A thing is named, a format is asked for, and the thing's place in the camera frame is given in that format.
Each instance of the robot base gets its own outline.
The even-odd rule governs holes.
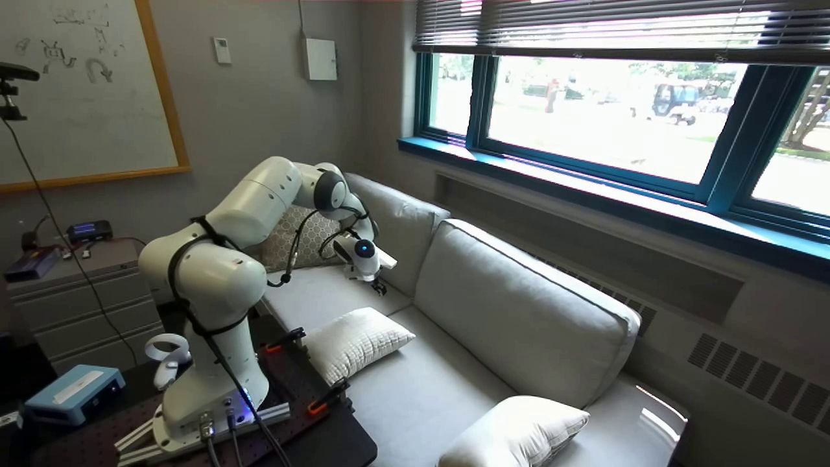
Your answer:
[[[263,424],[264,427],[273,427],[273,424],[281,424],[281,420],[288,420],[292,419],[292,406],[288,402],[279,402],[279,406],[270,406],[270,407],[263,407],[257,410]],[[210,442],[214,443],[220,443],[231,436],[244,436],[244,434],[253,434],[257,432],[257,420],[255,419],[246,419],[241,420],[235,434],[228,432],[228,427],[210,427],[214,436]],[[165,463],[165,459],[175,459],[175,456],[184,456],[189,451],[198,451],[198,449],[206,449],[206,440],[202,434],[192,434],[192,436],[179,436],[177,442],[171,442],[167,436],[167,424],[165,424],[165,412],[161,407],[157,407],[154,419],[141,424],[135,432],[130,432],[124,440],[119,440],[114,443],[114,449],[119,451],[119,467],[128,467],[128,465],[157,465],[157,463]]]

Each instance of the floor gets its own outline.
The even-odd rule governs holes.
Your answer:
[[[37,346],[2,349],[0,372],[8,375],[0,385],[0,416],[56,379],[52,366]]]
[[[184,315],[175,306],[158,306],[165,329],[183,333]],[[0,346],[0,416],[15,410],[23,401],[37,395],[56,379],[56,372],[44,353],[37,346],[14,349],[11,344]]]

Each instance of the window blinds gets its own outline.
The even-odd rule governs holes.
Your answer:
[[[420,0],[417,53],[830,63],[830,0]]]

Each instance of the whiteboard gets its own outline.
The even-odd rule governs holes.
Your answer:
[[[43,72],[14,81],[30,117],[14,127],[44,187],[188,166],[145,0],[0,0],[0,9],[0,63]],[[2,133],[0,187],[32,187]]]

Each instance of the window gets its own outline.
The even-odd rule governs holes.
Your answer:
[[[416,133],[826,240],[829,45],[806,0],[420,0]]]
[[[744,66],[500,58],[489,136],[699,184],[742,75]]]
[[[830,69],[809,81],[752,200],[830,216]]]
[[[468,133],[472,93],[472,56],[437,56],[432,72],[429,127],[452,136]]]

